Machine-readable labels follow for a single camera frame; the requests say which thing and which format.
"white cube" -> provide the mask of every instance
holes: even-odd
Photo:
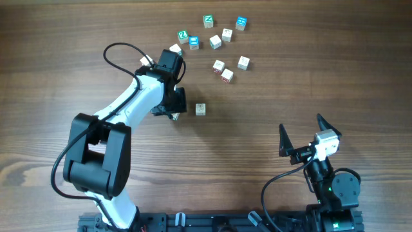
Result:
[[[230,42],[232,39],[232,30],[231,29],[223,29],[223,33],[221,35],[221,40]]]
[[[180,113],[172,113],[172,120],[177,121]]]
[[[196,115],[206,115],[206,104],[196,104]]]
[[[221,40],[218,35],[210,38],[211,46],[213,49],[217,49],[221,46]]]
[[[216,60],[216,62],[213,65],[213,71],[217,74],[221,74],[224,68],[225,63],[218,60]]]
[[[149,58],[150,62],[152,62],[152,64],[154,64],[153,59],[150,58],[150,56],[147,55],[147,57]],[[150,63],[149,61],[146,59],[146,57],[143,57],[140,59],[140,62],[142,63],[143,66],[149,66],[150,67]]]
[[[241,68],[243,70],[247,69],[247,66],[249,65],[250,59],[247,57],[240,57],[239,63],[238,63],[238,68]]]
[[[169,48],[170,51],[176,52],[179,55],[182,55],[182,49],[180,49],[178,44],[175,44]]]
[[[232,78],[233,78],[233,72],[228,69],[225,69],[225,71],[223,71],[223,73],[221,74],[221,80],[226,83],[229,83],[230,80],[232,80]]]
[[[213,16],[212,15],[203,16],[203,23],[205,25],[205,28],[212,28],[213,27]]]
[[[247,18],[239,16],[238,20],[236,21],[236,29],[238,30],[245,30]]]
[[[189,42],[189,34],[185,30],[178,32],[178,38],[181,44]]]

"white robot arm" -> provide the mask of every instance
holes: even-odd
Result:
[[[138,217],[138,208],[125,189],[130,172],[131,133],[149,112],[155,116],[167,115],[170,119],[186,112],[184,89],[176,88],[182,64],[185,65],[177,53],[164,50],[159,63],[137,70],[137,78],[108,107],[93,116],[79,114],[73,120],[70,141],[92,125],[98,123],[99,126],[67,152],[63,177],[79,191],[100,201],[96,205],[106,224],[128,229]],[[102,121],[121,105],[114,116]],[[88,149],[88,144],[97,143],[106,144],[105,154]]]

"wooden cube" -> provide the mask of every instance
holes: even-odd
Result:
[[[236,21],[236,29],[238,30],[245,30],[247,18],[239,16],[238,20]]]
[[[223,33],[221,35],[221,40],[230,42],[232,39],[232,30],[231,29],[223,29]]]
[[[182,55],[182,49],[180,49],[178,44],[175,44],[169,48],[170,51],[176,52],[179,55]]]
[[[189,42],[189,34],[187,33],[187,31],[178,32],[178,38],[179,38],[180,44]]]
[[[221,74],[221,80],[226,83],[229,83],[230,80],[232,80],[232,78],[233,78],[233,72],[228,69],[225,69],[225,71],[223,71],[223,73]]]
[[[196,104],[196,115],[203,116],[206,115],[206,104]]]
[[[147,55],[147,57],[149,58],[150,62],[152,62],[152,64],[154,64],[153,59],[150,58],[150,56]],[[146,57],[143,57],[140,59],[140,62],[142,63],[143,66],[148,66],[150,67],[150,63],[149,61],[146,59]]]
[[[247,66],[249,65],[250,59],[247,57],[240,57],[239,63],[238,63],[238,68],[241,68],[243,70],[247,69]]]
[[[217,49],[221,46],[221,40],[218,35],[211,37],[209,40],[213,49]]]
[[[213,16],[212,15],[203,16],[203,23],[205,25],[205,28],[212,28],[213,27]]]
[[[190,36],[189,37],[189,46],[191,50],[199,49],[199,37],[198,36]]]
[[[216,62],[213,65],[213,71],[217,74],[221,74],[224,68],[225,63],[218,60],[216,60]]]

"wood grain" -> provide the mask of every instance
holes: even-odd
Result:
[[[50,170],[71,120],[107,106],[131,82],[102,58],[110,43],[135,44],[157,60],[188,30],[201,50],[182,45],[188,113],[177,122],[148,115],[132,141],[129,194],[143,212],[261,209],[263,184],[292,169],[279,158],[278,124],[295,146],[317,132],[315,115],[342,131],[335,168],[362,175],[367,231],[412,226],[412,6],[408,1],[248,1],[0,7],[0,231],[74,231],[91,202],[55,194]],[[215,27],[204,29],[202,15]],[[244,32],[212,50],[208,39]],[[243,55],[251,60],[238,69]],[[130,70],[141,56],[115,48]],[[219,59],[230,84],[212,72]],[[207,116],[194,105],[206,103]],[[57,175],[59,186],[76,194]],[[313,204],[302,173],[273,183],[271,210]]]

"green cube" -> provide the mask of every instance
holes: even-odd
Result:
[[[205,28],[212,28],[213,27],[213,15],[203,16],[203,23],[205,25]]]
[[[178,32],[178,38],[181,44],[189,42],[189,34],[185,30]]]

